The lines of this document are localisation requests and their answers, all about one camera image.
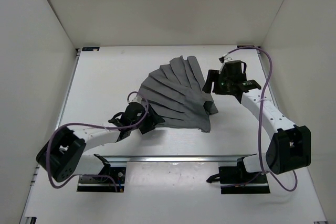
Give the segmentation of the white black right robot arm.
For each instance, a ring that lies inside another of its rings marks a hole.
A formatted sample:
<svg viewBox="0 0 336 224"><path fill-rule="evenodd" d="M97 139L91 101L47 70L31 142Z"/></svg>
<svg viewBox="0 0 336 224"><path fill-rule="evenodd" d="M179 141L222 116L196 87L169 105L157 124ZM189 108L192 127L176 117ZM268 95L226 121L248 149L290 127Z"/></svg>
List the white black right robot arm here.
<svg viewBox="0 0 336 224"><path fill-rule="evenodd" d="M248 109L270 138L266 152L244 157L235 169L236 178L248 182L256 172L276 175L311 164L311 132L286 118L265 96L255 80L248 80L246 63L235 60L224 63L220 70L209 70L203 91L232 95Z"/></svg>

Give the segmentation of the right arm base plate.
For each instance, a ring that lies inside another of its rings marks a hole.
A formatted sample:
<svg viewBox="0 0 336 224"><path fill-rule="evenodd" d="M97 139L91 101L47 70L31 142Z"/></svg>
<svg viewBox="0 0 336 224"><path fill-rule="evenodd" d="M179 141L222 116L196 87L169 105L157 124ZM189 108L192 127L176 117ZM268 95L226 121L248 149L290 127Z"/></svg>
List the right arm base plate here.
<svg viewBox="0 0 336 224"><path fill-rule="evenodd" d="M219 182L222 195L269 194L267 176L260 172L248 173L238 166L220 166L207 183Z"/></svg>

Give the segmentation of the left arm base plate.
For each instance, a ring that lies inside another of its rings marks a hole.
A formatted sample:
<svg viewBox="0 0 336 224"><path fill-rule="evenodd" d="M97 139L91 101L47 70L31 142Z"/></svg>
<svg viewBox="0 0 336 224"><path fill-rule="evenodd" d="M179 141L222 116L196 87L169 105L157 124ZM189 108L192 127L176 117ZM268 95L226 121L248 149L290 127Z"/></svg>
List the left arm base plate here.
<svg viewBox="0 0 336 224"><path fill-rule="evenodd" d="M127 164L111 163L109 168L104 170L107 177L80 176L77 183L77 192L90 193L123 193L125 191Z"/></svg>

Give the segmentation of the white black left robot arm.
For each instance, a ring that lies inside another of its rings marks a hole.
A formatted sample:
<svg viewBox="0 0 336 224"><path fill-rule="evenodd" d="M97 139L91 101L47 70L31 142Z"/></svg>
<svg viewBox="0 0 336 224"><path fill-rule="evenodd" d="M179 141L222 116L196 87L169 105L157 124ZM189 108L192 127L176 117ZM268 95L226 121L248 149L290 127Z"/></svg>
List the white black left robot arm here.
<svg viewBox="0 0 336 224"><path fill-rule="evenodd" d="M69 123L61 126L36 156L37 163L58 183L73 175L89 175L98 181L108 180L110 164L99 154L85 155L98 146L117 143L139 130L146 134L164 123L151 105L131 102L106 125Z"/></svg>

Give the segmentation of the grey pleated skirt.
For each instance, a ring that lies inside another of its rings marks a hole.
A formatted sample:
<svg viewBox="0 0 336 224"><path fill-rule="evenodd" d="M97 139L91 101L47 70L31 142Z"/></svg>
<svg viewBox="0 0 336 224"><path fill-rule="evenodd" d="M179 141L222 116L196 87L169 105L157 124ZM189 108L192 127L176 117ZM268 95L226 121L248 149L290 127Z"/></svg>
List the grey pleated skirt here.
<svg viewBox="0 0 336 224"><path fill-rule="evenodd" d="M211 131L210 116L218 113L212 96L202 91L204 76L195 56L160 65L141 83L139 93L164 120L159 127Z"/></svg>

